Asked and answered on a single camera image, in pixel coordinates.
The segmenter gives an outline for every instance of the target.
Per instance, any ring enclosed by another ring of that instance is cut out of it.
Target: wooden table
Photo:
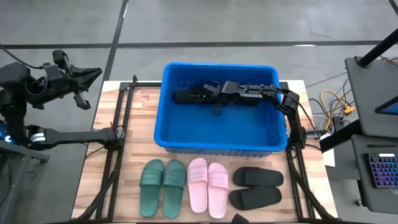
[[[120,82],[104,82],[101,98],[98,103],[98,110],[95,116],[94,128],[109,127],[109,123],[113,120],[119,84]],[[288,84],[292,91],[300,95],[301,104],[312,117],[304,82],[302,80],[289,80]],[[118,196],[116,197],[114,222],[230,222],[236,213],[247,218],[250,222],[292,222],[297,220],[285,152],[273,153],[263,158],[202,156],[207,160],[208,164],[212,162],[223,164],[228,169],[230,177],[232,177],[237,168],[243,166],[278,170],[284,176],[284,183],[279,187],[279,190],[282,192],[282,201],[278,204],[241,212],[233,208],[230,202],[227,202],[226,215],[224,218],[216,220],[211,218],[208,212],[201,214],[192,212],[188,197],[188,188],[185,187],[181,212],[176,219],[169,220],[163,217],[162,198],[160,198],[159,209],[156,216],[153,218],[141,217],[139,214],[139,180],[146,163],[152,159],[161,159],[165,162],[165,165],[167,165],[169,160],[178,159],[188,167],[189,162],[198,157],[198,155],[168,153],[164,148],[159,147],[154,142],[154,127],[159,93],[160,88],[158,87],[134,89],[119,180]],[[301,109],[300,119],[302,125],[306,129],[311,129],[310,123]],[[314,140],[308,140],[307,142],[318,146],[318,143]],[[87,153],[99,147],[99,144],[90,144]],[[321,152],[318,149],[306,147],[305,150],[303,150],[303,157],[311,191],[326,210],[337,217],[335,203],[331,194]],[[98,193],[103,176],[105,158],[106,150],[103,149],[86,159],[73,208],[73,218],[81,215]],[[235,186],[231,180],[229,183],[229,191],[236,189],[240,189],[240,187]],[[305,204],[303,192],[301,191],[300,198],[305,217],[308,217],[307,206]],[[103,216],[106,216],[106,212],[108,211],[108,199],[109,196],[105,199]]]

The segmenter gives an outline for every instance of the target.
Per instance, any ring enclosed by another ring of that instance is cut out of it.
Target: keyboard
[[[398,154],[365,154],[375,189],[398,189]]]

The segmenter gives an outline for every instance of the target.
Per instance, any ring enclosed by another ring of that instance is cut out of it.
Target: black slide sandal
[[[240,187],[278,187],[284,183],[284,176],[275,170],[241,167],[235,171],[233,182]]]
[[[279,203],[282,194],[276,187],[256,187],[234,190],[229,193],[231,205],[240,210],[252,210]]]

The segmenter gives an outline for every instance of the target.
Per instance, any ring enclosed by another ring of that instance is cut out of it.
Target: concrete floor
[[[130,80],[133,74],[140,80],[160,80],[166,64],[183,61],[268,64],[278,69],[280,79],[301,79],[309,85],[344,72],[346,57],[363,55],[372,48],[362,41],[385,38],[398,22],[388,0],[135,0],[129,2],[125,11],[122,5],[123,0],[2,0],[0,43],[26,45],[28,49],[19,46],[22,49],[11,51],[35,65],[51,61],[53,49],[35,49],[34,45],[76,44],[75,49],[65,49],[71,63],[103,70],[108,63],[109,68],[112,65],[108,70],[110,80]],[[116,38],[119,43],[275,43],[272,47],[117,49],[116,55],[109,56],[118,18],[124,18],[122,29],[118,30],[120,38]],[[346,40],[352,41],[351,45],[329,42]],[[327,42],[317,47],[283,47],[284,41]],[[81,44],[108,45],[93,49]],[[398,47],[384,54],[393,55],[398,55]],[[0,66],[10,62],[13,59],[0,52]],[[43,75],[32,72],[35,76]],[[102,79],[99,77],[86,94],[93,109],[77,108],[72,96],[68,96],[46,104],[43,111],[29,108],[26,122],[59,131],[89,130]],[[318,98],[324,89],[336,91],[345,80],[346,75],[342,75],[312,86],[308,95]],[[312,111],[320,109],[312,104]],[[355,120],[356,114],[347,119]],[[85,147],[59,146],[47,153],[51,154],[50,161],[37,168],[35,180],[27,174],[13,223],[50,223],[70,218]],[[396,223],[396,215],[356,207],[353,201],[358,198],[358,188],[353,183],[331,180],[340,218]]]

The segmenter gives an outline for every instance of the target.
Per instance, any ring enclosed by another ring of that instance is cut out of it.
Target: slide sandal
[[[223,218],[228,198],[228,172],[219,163],[212,163],[208,169],[209,214],[213,218]]]
[[[176,218],[180,214],[182,192],[184,191],[187,171],[182,162],[173,159],[166,167],[163,181],[163,216]]]
[[[234,190],[229,194],[231,205],[240,210],[252,210],[279,203],[282,194],[276,187],[256,187]]]
[[[277,187],[284,183],[284,176],[275,170],[241,167],[235,171],[233,182],[240,187]]]
[[[139,187],[139,213],[144,218],[153,217],[159,204],[160,187],[164,173],[163,162],[160,159],[149,161],[141,174]]]
[[[207,162],[204,158],[191,161],[188,166],[189,200],[193,212],[207,209]]]

